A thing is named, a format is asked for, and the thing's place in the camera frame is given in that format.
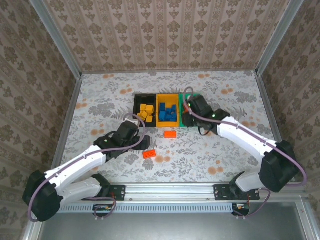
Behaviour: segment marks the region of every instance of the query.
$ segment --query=black bin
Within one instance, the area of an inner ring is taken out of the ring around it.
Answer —
[[[157,126],[157,123],[156,123],[157,95],[156,94],[136,94],[136,95],[134,95],[133,113],[135,115],[138,115],[138,113],[140,113],[140,105],[141,104],[153,105],[154,111],[152,114],[152,117],[153,117],[152,122],[144,122],[144,123],[147,128],[155,128]]]

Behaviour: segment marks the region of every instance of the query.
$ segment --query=wall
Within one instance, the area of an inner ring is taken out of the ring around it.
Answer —
[[[75,78],[27,0],[0,1],[0,239],[27,223],[29,175],[50,168]]]
[[[86,73],[254,69],[288,0],[45,0]]]
[[[320,1],[304,1],[263,73],[283,139],[306,169],[320,220]]]

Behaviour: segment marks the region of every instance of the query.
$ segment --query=orange block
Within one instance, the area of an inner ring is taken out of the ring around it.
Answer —
[[[164,131],[164,138],[165,139],[175,139],[177,138],[176,131]]]
[[[144,159],[154,158],[156,157],[156,150],[145,151],[142,153]]]

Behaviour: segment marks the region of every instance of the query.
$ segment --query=floral tablecloth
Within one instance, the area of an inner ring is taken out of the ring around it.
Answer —
[[[104,134],[116,131],[121,117],[132,113],[138,93],[180,93],[191,86],[213,110],[222,108],[253,131],[273,139],[253,71],[88,74],[82,76],[62,163],[76,157]],[[177,138],[164,138],[165,130]],[[194,128],[148,128],[155,159],[129,151],[90,171],[112,183],[230,181],[258,161],[233,142]]]

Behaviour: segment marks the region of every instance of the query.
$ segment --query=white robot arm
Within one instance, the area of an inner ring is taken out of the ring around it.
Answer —
[[[137,136],[138,133],[139,128],[136,122],[126,120],[117,131],[112,131],[105,136],[99,137],[86,151],[64,165],[48,170],[45,173],[40,171],[33,172],[23,193],[23,201],[29,205],[35,191],[41,184],[47,182],[39,190],[32,205],[32,212],[40,222],[43,222],[53,217],[60,207],[65,204],[89,197],[106,197],[111,185],[100,174],[95,174],[81,182],[73,182],[93,168],[101,166],[113,158],[116,159],[128,151],[128,148],[125,150],[118,150],[118,148],[129,147],[134,144],[136,146],[132,148],[133,150],[146,150],[149,148],[150,136],[145,135],[140,140],[140,137]]]
[[[185,126],[204,128],[220,137],[229,139],[247,150],[259,162],[257,169],[238,174],[230,181],[232,194],[237,195],[237,193],[245,193],[260,188],[267,188],[278,193],[299,172],[291,161],[270,147],[275,147],[295,160],[296,156],[293,148],[288,142],[282,141],[279,143],[260,136],[241,125],[222,109],[213,111],[202,95],[188,99],[187,104],[192,113],[200,116],[200,118],[194,117],[185,108],[185,112],[182,114],[182,122]],[[222,121],[222,123],[209,122],[208,119]]]

